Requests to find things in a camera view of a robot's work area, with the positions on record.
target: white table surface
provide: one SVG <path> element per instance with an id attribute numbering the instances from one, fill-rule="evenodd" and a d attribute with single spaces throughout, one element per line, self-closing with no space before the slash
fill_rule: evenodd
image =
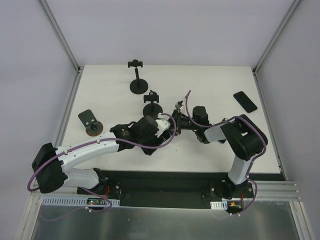
<path id="1" fill-rule="evenodd" d="M 159 95 L 163 111 L 172 114 L 175 103 L 192 90 L 189 111 L 205 106 L 211 123 L 223 118 L 246 114 L 233 94 L 244 91 L 258 109 L 247 116 L 268 138 L 266 153 L 255 161 L 252 173 L 279 173 L 278 162 L 267 122 L 250 67 L 234 66 L 174 66 L 144 65 L 140 78 L 148 82 L 149 90 Z M 91 109 L 104 132 L 117 124 L 127 124 L 143 117 L 146 105 L 143 94 L 131 93 L 129 85 L 135 79 L 134 68 L 127 65 L 86 65 L 80 80 L 74 105 L 66 128 L 63 145 L 70 145 L 90 136 L 78 114 Z M 158 149 L 152 156 L 139 147 L 106 154 L 81 163 L 77 168 L 124 171 L 228 172 L 234 152 L 226 142 L 203 144 L 192 131 L 183 130 L 171 144 Z"/>

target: black smartphone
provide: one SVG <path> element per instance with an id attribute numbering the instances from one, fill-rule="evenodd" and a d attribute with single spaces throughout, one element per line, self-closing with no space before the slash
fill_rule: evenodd
<path id="1" fill-rule="evenodd" d="M 243 91 L 233 94 L 233 97 L 248 114 L 258 109 L 258 107 L 250 100 L 250 98 Z"/>

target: metal panel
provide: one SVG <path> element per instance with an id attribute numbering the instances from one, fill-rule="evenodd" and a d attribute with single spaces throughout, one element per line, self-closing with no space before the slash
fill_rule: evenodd
<path id="1" fill-rule="evenodd" d="M 74 209 L 42 206 L 41 216 L 53 219 Z M 256 202 L 240 217 L 224 210 L 115 207 L 103 213 L 79 209 L 55 222 L 39 217 L 37 223 L 34 240 L 299 239 L 289 203 L 273 201 Z"/>

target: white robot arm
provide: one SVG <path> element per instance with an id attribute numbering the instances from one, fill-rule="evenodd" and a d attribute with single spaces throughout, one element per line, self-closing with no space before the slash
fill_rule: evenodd
<path id="1" fill-rule="evenodd" d="M 54 148 L 47 143 L 41 147 L 32 163 L 33 178 L 36 177 L 39 189 L 44 194 L 62 186 L 84 187 L 100 194 L 106 189 L 106 180 L 100 169 L 78 169 L 76 165 L 134 146 L 143 147 L 144 153 L 151 155 L 157 148 L 164 147 L 161 144 L 171 137 L 170 126 L 160 115 L 157 119 L 145 116 L 138 122 L 118 124 L 110 131 L 77 144 Z"/>

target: white wall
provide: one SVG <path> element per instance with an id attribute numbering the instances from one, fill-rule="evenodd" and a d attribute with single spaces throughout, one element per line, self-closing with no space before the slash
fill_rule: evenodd
<path id="1" fill-rule="evenodd" d="M 0 2 L 0 239 L 13 240 L 40 146 L 54 140 L 75 78 L 36 0 Z"/>
<path id="2" fill-rule="evenodd" d="M 320 239 L 320 1 L 304 0 L 258 73 L 284 171 Z"/>
<path id="3" fill-rule="evenodd" d="M 255 67 L 293 0 L 47 0 L 85 64 Z"/>

